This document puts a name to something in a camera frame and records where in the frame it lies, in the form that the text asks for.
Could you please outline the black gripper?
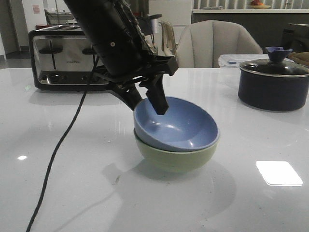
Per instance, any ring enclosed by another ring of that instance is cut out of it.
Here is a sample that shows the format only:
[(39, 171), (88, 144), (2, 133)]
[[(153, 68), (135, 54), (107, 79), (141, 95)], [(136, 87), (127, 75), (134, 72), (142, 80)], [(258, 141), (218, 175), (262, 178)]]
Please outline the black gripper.
[(103, 63), (91, 77), (92, 90), (112, 93), (133, 111), (142, 100), (135, 87), (140, 82), (155, 112), (165, 114), (163, 74), (175, 74), (175, 57), (156, 55), (144, 36), (92, 37), (91, 43)]

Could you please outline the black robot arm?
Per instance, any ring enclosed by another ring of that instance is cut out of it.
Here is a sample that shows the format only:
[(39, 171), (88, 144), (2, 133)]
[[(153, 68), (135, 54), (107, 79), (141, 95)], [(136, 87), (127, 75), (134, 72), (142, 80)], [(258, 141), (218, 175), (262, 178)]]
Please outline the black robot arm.
[(135, 84), (147, 89), (146, 96), (155, 112), (168, 109), (163, 75), (174, 75), (176, 58), (156, 55), (138, 20), (124, 0), (67, 0), (66, 5), (80, 24), (103, 63), (94, 77), (107, 83), (104, 89), (130, 109), (142, 100)]

